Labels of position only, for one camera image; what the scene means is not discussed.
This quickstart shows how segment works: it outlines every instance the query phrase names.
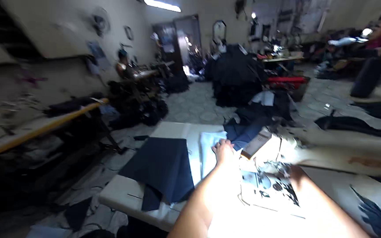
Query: worker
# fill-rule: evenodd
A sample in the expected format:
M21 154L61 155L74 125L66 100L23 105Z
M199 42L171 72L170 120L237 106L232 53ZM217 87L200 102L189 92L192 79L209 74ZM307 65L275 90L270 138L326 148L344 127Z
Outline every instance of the worker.
M116 64L116 71L120 78L130 78L133 75L133 69L129 65L129 59L125 50L119 50L119 61Z
M230 189L216 189L222 186L230 188L230 184L226 184L225 181L231 181L231 178L239 173L237 153L233 149L233 144L229 140L221 139L212 149L217 157L217 164L196 187L168 238L207 237L213 216L221 209L218 206L219 201L227 199L227 196L233 196ZM369 237L338 204L315 185L300 167L292 167L290 180L301 208L306 210L307 216L312 217L312 219L307 218L307 221L316 222L313 227L323 232L316 237ZM304 234L296 234L296 236L306 237Z

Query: navy blue fabric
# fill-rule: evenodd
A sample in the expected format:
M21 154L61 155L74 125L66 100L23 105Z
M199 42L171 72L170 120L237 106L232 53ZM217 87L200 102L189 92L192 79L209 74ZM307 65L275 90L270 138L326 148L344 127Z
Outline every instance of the navy blue fabric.
M227 139L235 144L233 148L235 150L244 148L263 127L273 124L273 116L280 116L287 121L292 121L289 104L288 93L283 90L275 90L273 106L263 106L261 103L253 102L251 105L238 108L235 113L241 119L240 123L231 119L224 125Z
M150 137L119 175L146 184L142 211L160 207L162 196L167 202L184 201L193 191L193 180L185 139Z

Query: tiled floor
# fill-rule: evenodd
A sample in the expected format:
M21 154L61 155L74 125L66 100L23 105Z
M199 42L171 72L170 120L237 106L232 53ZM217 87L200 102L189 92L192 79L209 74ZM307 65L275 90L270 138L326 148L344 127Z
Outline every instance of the tiled floor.
M336 109L336 116L354 116L364 120L372 127L381 128L380 119L369 116L362 109L350 105L352 100L348 95L352 82L315 79L313 77L313 65L304 65L298 68L304 70L305 75L313 79L310 82L304 99L297 103L298 112L293 114L296 122L307 127L313 126L315 119L329 115L331 109ZM376 90L376 93L381 95L381 86ZM225 120L232 117L236 108L218 107L215 105L215 100L212 96L213 91L210 82L193 83L188 91L181 94L173 94L166 98L169 113L164 120L221 125ZM150 135L154 129L154 127L140 124L133 128L114 131L112 135L120 143L121 147L133 149L139 148L144 143L143 141L135 141L133 136ZM113 233L121 225L127 224L125 214L113 211L98 203L98 193L130 160L134 153L134 150L129 150L123 155L111 154L103 158L98 166L95 166L92 171L58 200L59 204L74 204L93 197L82 230L71 234L70 237L80 237L91 230L98 229L98 226L95 224ZM13 223L12 214L9 214L7 219L2 221L4 221L6 226L9 223ZM39 224L68 228L62 214L58 216L51 215L41 220Z

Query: workbench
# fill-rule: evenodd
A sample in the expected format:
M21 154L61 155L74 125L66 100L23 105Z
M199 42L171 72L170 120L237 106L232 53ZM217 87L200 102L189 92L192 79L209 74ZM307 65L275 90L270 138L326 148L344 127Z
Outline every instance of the workbench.
M107 103L108 99L105 98L102 99L102 101ZM27 123L26 125L20 126L13 130L14 135L7 135L0 138L0 154L18 145L21 145L22 143L25 143L39 135L50 132L59 126L62 126L65 123L72 121L78 116L81 116L87 113L88 111L98 108L100 105L101 103L99 102L92 103L81 108L78 111L51 118L38 118Z
M285 62L285 61L292 61L292 60L301 60L304 59L304 57L300 56L290 56L285 58L277 58L277 59L264 59L262 60L263 63L269 63L269 62Z
M197 125L189 123L161 122L151 137L185 138L187 140L189 163L194 185L201 180L199 136L201 132L222 131L221 125ZM304 167L311 179L346 210L359 224L372 233L369 225L362 220L363 213L358 206L360 200L351 190L372 199L381 207L381 183L364 175ZM129 216L147 222L162 230L170 231L186 202L168 204L161 202L158 210L141 211L145 185L130 178L116 175L99 195L101 204L124 212ZM273 237L306 234L313 230L308 219L269 210L257 206L243 206L236 198L225 206L221 214L216 214L209 227L209 237L253 237L254 235Z

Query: white table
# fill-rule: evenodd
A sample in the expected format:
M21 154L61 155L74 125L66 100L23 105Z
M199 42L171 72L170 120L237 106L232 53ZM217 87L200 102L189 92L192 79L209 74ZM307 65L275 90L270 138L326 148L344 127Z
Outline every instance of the white table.
M151 137L185 138L187 139L189 162L193 182L196 185L201 177L199 159L199 135L201 132L222 131L220 125L196 125L189 123L161 122ZM372 232L371 227L364 224L360 203L349 185L373 200L381 207L381 184L367 176L353 175L343 172L323 169L304 168L307 174L323 189L334 201L341 205L355 220L363 224L364 228ZM162 230L170 231L179 213L186 202L168 205L161 202L158 210L141 211L145 185L132 179L116 175L103 189L99 196L101 204L114 208L140 219ZM294 236L307 234L310 227L308 219L301 219L288 214L279 213L255 206L242 206L236 199L225 206L222 214L216 214L209 228L209 237L244 237L244 236Z
M201 180L201 162L199 159L199 135L201 132L223 131L222 125L198 125L189 123L161 122L151 137L183 138L187 140L189 163L193 184ZM162 230L171 230L185 202L170 205L161 202L158 210L143 212L142 198L145 185L130 178L116 175L99 196L101 204L122 211Z

